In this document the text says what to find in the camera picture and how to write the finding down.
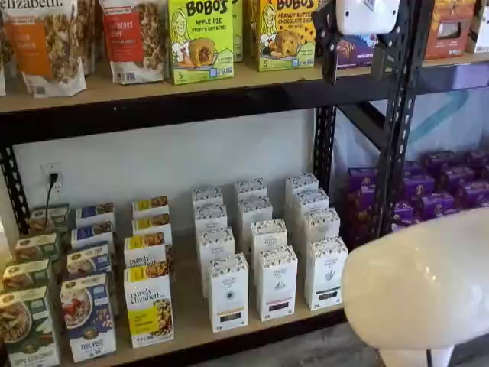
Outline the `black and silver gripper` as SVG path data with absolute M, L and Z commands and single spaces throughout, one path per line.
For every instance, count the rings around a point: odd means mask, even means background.
M 324 41 L 324 64 L 322 74 L 329 84 L 336 84 L 337 73 L 337 43 L 342 39 L 342 33 L 338 28 L 336 1 L 324 1 L 322 3 L 321 40 Z

